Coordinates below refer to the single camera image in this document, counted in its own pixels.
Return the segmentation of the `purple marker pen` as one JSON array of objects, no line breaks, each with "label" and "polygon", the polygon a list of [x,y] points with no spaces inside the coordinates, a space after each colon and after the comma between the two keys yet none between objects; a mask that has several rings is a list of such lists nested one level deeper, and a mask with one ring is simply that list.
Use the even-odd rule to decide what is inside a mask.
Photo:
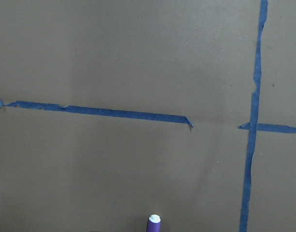
[{"label": "purple marker pen", "polygon": [[152,214],[149,216],[147,221],[147,232],[160,232],[161,227],[161,217],[156,214]]}]

